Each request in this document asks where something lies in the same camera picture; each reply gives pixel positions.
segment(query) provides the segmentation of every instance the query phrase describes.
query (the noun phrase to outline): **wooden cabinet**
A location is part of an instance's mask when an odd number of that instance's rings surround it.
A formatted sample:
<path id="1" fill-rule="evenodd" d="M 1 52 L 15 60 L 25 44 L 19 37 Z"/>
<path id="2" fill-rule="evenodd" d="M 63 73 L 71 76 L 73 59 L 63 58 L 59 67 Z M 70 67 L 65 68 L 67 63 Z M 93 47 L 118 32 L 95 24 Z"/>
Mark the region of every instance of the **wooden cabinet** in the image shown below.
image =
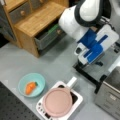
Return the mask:
<path id="1" fill-rule="evenodd" d="M 5 0 L 3 9 L 14 33 L 12 43 L 39 57 L 60 34 L 58 19 L 68 0 Z"/>

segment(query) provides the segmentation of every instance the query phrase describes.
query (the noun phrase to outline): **pot handle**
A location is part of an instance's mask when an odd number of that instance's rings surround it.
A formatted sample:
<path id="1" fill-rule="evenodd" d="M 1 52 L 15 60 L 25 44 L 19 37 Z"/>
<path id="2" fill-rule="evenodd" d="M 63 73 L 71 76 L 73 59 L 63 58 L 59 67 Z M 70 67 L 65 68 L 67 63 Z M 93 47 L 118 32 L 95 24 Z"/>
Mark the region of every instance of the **pot handle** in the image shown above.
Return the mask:
<path id="1" fill-rule="evenodd" d="M 72 89 L 73 86 L 76 84 L 76 82 L 77 82 L 77 78 L 76 77 L 72 77 L 72 79 L 67 83 L 67 87 L 69 89 Z"/>

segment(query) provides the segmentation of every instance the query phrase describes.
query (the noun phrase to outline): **orange food item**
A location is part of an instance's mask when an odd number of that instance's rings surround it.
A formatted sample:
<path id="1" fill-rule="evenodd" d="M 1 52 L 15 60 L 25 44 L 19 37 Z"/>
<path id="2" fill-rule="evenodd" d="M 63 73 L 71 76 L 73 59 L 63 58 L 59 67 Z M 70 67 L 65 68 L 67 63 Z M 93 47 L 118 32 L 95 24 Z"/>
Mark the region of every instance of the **orange food item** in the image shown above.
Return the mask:
<path id="1" fill-rule="evenodd" d="M 32 91 L 37 87 L 37 83 L 36 82 L 30 82 L 27 84 L 26 86 L 26 90 L 25 93 L 27 95 L 29 95 L 30 93 L 32 93 Z"/>

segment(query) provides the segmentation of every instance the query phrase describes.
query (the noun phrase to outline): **gray floor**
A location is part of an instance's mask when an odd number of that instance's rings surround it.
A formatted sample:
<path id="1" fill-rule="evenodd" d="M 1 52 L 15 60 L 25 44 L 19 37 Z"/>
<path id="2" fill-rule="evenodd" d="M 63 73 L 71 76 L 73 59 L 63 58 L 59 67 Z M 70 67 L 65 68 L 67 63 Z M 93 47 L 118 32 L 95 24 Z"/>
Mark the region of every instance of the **gray floor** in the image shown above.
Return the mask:
<path id="1" fill-rule="evenodd" d="M 73 69 L 72 66 L 77 61 L 77 58 L 73 54 L 75 47 L 75 41 L 65 36 L 46 54 L 40 58 L 35 58 L 25 50 L 19 49 L 9 43 L 0 49 L 0 81 L 42 119 L 35 109 L 38 100 L 57 81 L 62 80 L 67 83 L 72 76 L 76 76 L 78 82 L 74 89 L 83 96 L 84 101 L 70 120 L 115 120 L 111 115 L 94 104 L 95 87 Z M 111 55 L 111 50 L 108 51 L 107 55 L 101 59 L 102 61 L 106 61 L 106 67 L 103 66 L 100 68 L 93 65 L 92 67 L 88 67 L 86 71 L 96 79 L 99 79 L 106 72 L 106 69 L 110 67 L 110 64 L 118 57 L 116 54 Z M 19 80 L 28 73 L 40 73 L 46 80 L 46 87 L 42 94 L 32 99 L 21 96 L 17 89 Z"/>

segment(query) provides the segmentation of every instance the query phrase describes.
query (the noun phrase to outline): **cabinet drawer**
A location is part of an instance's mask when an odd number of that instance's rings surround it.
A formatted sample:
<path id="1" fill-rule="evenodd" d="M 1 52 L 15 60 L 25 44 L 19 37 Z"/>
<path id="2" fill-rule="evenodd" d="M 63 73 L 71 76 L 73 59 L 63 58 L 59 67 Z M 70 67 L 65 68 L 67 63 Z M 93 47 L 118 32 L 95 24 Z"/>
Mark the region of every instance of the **cabinet drawer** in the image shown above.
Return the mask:
<path id="1" fill-rule="evenodd" d="M 30 0 L 32 9 L 37 9 L 41 6 L 40 0 Z"/>
<path id="2" fill-rule="evenodd" d="M 11 21 L 13 24 L 19 22 L 23 18 L 25 18 L 27 15 L 31 13 L 29 3 L 26 2 L 20 7 L 16 8 L 12 12 L 9 13 Z"/>
<path id="3" fill-rule="evenodd" d="M 62 31 L 58 25 L 54 25 L 50 30 L 39 34 L 36 38 L 36 44 L 39 50 L 45 49 L 48 45 L 50 45 L 59 35 L 58 30 Z"/>

